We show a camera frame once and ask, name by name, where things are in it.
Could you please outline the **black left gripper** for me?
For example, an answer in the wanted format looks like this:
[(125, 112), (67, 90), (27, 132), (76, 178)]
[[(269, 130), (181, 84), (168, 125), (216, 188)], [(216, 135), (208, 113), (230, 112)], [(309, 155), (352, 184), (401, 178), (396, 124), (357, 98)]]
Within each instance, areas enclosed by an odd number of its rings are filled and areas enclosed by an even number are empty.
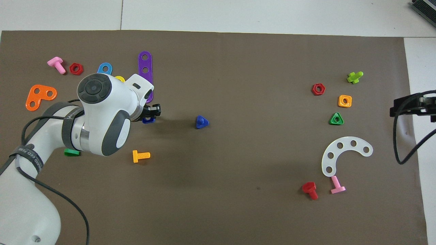
[(160, 104), (154, 104), (153, 107), (149, 105), (145, 105), (143, 107), (143, 111), (140, 114), (140, 119), (143, 118), (156, 118), (161, 115), (161, 106)]

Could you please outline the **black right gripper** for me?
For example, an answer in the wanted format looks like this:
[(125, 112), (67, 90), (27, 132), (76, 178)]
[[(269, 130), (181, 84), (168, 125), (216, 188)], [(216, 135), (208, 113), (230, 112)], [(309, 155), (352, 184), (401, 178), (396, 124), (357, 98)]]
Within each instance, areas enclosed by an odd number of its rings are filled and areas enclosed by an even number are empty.
[(404, 96), (394, 99), (393, 107), (390, 108), (390, 116), (405, 114), (416, 114), (417, 116), (430, 116), (432, 123), (436, 122), (436, 97), (421, 96), (417, 99), (417, 107), (415, 110), (414, 96)]

